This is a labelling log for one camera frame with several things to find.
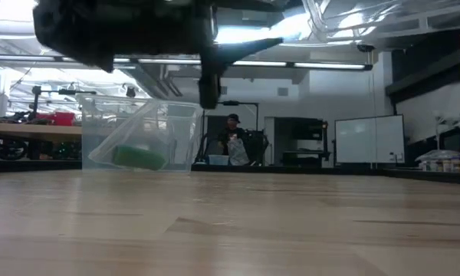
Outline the red plastic bin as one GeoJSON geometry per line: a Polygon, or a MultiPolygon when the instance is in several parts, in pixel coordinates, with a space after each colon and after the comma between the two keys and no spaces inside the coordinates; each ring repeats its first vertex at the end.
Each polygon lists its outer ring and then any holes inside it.
{"type": "Polygon", "coordinates": [[[49,120],[49,124],[63,127],[74,125],[75,114],[70,112],[38,113],[37,119],[49,120]]]}

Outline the black robot station frame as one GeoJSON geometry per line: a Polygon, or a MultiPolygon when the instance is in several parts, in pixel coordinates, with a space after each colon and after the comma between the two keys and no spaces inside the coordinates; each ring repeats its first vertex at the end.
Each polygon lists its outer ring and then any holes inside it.
{"type": "MultiPolygon", "coordinates": [[[[243,137],[244,148],[246,150],[250,164],[261,165],[264,160],[264,150],[267,146],[267,138],[264,135],[263,130],[258,130],[258,117],[259,117],[259,103],[249,102],[238,102],[236,100],[227,100],[218,102],[219,106],[223,107],[239,107],[254,106],[255,111],[250,112],[255,116],[255,127],[253,129],[245,129],[243,137]]],[[[216,142],[218,141],[218,135],[220,130],[216,133],[218,124],[213,123],[214,119],[222,120],[222,117],[209,115],[209,111],[204,110],[202,114],[202,138],[199,146],[199,152],[197,160],[209,160],[209,155],[213,150],[216,149],[216,142]]]]}

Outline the whiteboard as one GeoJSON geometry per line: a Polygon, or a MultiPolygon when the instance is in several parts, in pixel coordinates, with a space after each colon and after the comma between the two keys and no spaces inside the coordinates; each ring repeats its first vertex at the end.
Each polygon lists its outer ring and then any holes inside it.
{"type": "Polygon", "coordinates": [[[336,163],[403,164],[403,115],[336,120],[336,163]]]}

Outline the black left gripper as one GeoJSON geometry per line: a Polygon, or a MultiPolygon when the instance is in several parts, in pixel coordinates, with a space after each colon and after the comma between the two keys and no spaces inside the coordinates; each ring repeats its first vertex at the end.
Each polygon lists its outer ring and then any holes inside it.
{"type": "MultiPolygon", "coordinates": [[[[217,32],[217,8],[210,0],[174,1],[152,0],[144,7],[134,8],[132,14],[116,23],[119,35],[112,42],[114,54],[200,54],[209,49],[217,32]]],[[[214,110],[218,103],[220,66],[229,66],[249,55],[272,48],[283,38],[265,38],[231,44],[219,44],[214,52],[200,54],[199,104],[214,110]]]]}

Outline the wooden workbench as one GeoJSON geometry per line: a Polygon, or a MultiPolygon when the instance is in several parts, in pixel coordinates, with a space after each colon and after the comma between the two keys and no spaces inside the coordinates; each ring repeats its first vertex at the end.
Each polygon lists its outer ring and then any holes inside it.
{"type": "Polygon", "coordinates": [[[6,137],[47,141],[81,141],[81,134],[80,126],[0,123],[0,136],[6,137]]]}

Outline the clear plastic storage box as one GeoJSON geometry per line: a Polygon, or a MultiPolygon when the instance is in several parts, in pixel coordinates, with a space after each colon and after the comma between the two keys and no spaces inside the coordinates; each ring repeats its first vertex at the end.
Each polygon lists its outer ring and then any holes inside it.
{"type": "Polygon", "coordinates": [[[197,103],[79,95],[82,168],[188,172],[199,132],[197,103]]]}

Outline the person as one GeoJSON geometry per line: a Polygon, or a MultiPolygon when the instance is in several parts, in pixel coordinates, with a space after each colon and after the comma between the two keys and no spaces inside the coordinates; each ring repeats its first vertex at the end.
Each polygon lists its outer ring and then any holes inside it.
{"type": "Polygon", "coordinates": [[[229,114],[226,126],[217,136],[222,154],[228,156],[228,164],[232,166],[245,166],[250,163],[243,141],[246,132],[238,126],[239,124],[238,115],[229,114]]]}

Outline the black pole stand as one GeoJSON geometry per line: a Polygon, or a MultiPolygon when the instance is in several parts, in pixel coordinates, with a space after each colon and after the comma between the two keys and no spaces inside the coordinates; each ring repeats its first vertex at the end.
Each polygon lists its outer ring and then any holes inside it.
{"type": "Polygon", "coordinates": [[[34,95],[34,101],[32,103],[31,112],[28,115],[29,120],[33,120],[36,118],[38,113],[38,105],[39,105],[39,97],[43,93],[58,93],[59,95],[64,96],[76,96],[77,94],[92,94],[96,95],[96,91],[81,91],[81,90],[68,90],[68,89],[60,89],[60,90],[42,90],[41,86],[33,86],[32,91],[34,95]]]}

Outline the clear plastic zip bag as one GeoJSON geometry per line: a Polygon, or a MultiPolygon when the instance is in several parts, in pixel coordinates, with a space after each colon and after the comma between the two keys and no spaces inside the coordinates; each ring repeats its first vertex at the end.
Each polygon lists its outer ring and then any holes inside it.
{"type": "Polygon", "coordinates": [[[112,163],[116,146],[133,146],[159,153],[166,159],[160,172],[191,170],[197,124],[202,108],[197,103],[149,99],[115,127],[102,126],[94,132],[102,135],[93,149],[85,149],[87,159],[100,168],[137,169],[112,163]]]}

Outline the green bandage roll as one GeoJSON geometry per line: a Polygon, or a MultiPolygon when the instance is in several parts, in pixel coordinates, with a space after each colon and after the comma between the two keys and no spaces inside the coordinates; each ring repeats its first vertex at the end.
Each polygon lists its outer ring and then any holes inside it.
{"type": "Polygon", "coordinates": [[[166,159],[148,149],[119,145],[114,148],[112,163],[116,166],[157,171],[166,165],[166,159]]]}

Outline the long ceiling light bar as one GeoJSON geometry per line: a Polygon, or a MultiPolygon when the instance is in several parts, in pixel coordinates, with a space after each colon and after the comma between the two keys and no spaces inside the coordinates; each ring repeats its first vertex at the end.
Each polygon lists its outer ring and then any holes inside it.
{"type": "MultiPolygon", "coordinates": [[[[47,56],[47,55],[7,55],[0,54],[0,62],[25,62],[25,63],[77,63],[70,57],[47,56]]],[[[117,57],[113,60],[118,64],[169,64],[197,66],[201,64],[196,59],[173,59],[173,58],[127,58],[117,57]]],[[[341,64],[324,62],[292,62],[292,61],[235,61],[234,67],[286,67],[300,69],[337,70],[337,71],[371,71],[372,64],[341,64]]]]}

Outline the plastic-wrapped bottle pack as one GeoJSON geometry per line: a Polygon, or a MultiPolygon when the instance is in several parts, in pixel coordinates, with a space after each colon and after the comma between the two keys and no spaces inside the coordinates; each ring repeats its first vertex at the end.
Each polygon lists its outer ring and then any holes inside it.
{"type": "Polygon", "coordinates": [[[460,173],[460,152],[435,149],[418,156],[415,161],[422,171],[460,173]]]}

